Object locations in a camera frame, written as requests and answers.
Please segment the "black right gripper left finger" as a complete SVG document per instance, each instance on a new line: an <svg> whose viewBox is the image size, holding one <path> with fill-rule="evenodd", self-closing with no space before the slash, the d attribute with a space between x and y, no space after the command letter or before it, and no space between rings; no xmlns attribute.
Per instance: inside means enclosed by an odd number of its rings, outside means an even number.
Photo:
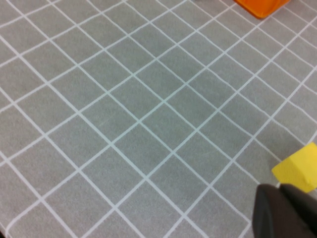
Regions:
<svg viewBox="0 0 317 238"><path fill-rule="evenodd" d="M299 217L280 187L257 187L252 230L256 238L313 238L315 235Z"/></svg>

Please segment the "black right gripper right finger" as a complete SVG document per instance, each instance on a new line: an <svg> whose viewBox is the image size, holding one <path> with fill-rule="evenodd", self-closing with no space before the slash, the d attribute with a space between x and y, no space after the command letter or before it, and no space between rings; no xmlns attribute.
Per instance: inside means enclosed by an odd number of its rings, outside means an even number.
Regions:
<svg viewBox="0 0 317 238"><path fill-rule="evenodd" d="M317 200L291 184L282 184L281 192L309 230L317 236Z"/></svg>

